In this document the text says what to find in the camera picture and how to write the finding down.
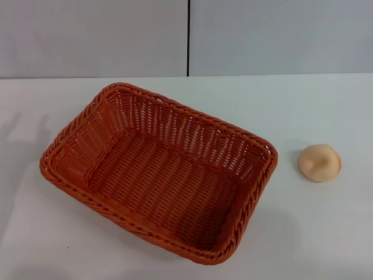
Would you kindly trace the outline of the orange woven plastic basket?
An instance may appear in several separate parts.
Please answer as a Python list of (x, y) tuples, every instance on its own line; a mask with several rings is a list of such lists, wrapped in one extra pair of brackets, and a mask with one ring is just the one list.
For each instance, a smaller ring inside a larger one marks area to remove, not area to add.
[(278, 162), (267, 140), (128, 83), (105, 87), (40, 159), (46, 180), (141, 239), (216, 265)]

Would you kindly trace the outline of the peach coloured round bun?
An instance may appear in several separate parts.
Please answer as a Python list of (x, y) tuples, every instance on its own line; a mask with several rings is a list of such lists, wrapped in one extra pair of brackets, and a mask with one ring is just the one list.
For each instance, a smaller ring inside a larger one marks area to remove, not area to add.
[(307, 146), (298, 157), (298, 168), (309, 180), (324, 183), (335, 179), (342, 167), (338, 153), (327, 144)]

